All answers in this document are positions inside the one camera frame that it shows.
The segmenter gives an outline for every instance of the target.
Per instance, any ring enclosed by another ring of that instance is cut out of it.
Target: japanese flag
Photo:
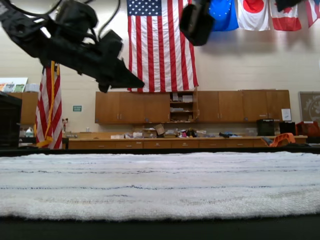
[[[308,17],[309,28],[320,18],[319,0],[305,1],[306,15]]]
[[[297,5],[287,7],[283,11],[278,12],[276,0],[270,0],[270,11],[275,30],[297,31],[301,29]]]
[[[250,31],[269,30],[268,0],[238,0],[238,24]]]

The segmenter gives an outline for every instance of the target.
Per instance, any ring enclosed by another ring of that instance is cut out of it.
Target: bottle
[[[34,137],[34,130],[32,127],[29,127],[28,130],[25,132],[25,136],[27,138],[33,138]]]

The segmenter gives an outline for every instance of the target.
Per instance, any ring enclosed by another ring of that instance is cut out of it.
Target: flag
[[[320,18],[320,0],[305,1],[305,9],[310,28]]]
[[[129,70],[144,82],[138,92],[177,92],[198,86],[194,46],[180,32],[192,0],[127,0]]]
[[[297,5],[287,7],[283,11],[278,12],[276,0],[270,0],[270,11],[275,30],[297,31],[301,29]]]
[[[209,14],[215,19],[213,31],[231,31],[239,27],[235,0],[212,0]]]
[[[250,31],[269,30],[268,0],[238,0],[240,29]]]
[[[42,70],[40,92],[35,112],[37,147],[61,149],[62,128],[60,65],[50,62]]]

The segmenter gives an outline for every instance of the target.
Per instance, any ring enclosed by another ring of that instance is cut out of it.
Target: orange chair
[[[286,140],[289,144],[295,144],[296,139],[295,136],[292,133],[283,133],[274,138],[272,141],[271,139],[267,137],[263,137],[262,141],[264,141],[269,147],[281,147],[281,142]]]

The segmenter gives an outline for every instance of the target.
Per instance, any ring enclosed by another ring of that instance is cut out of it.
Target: blue flag
[[[215,19],[212,31],[232,31],[239,27],[235,0],[212,0],[209,14]]]

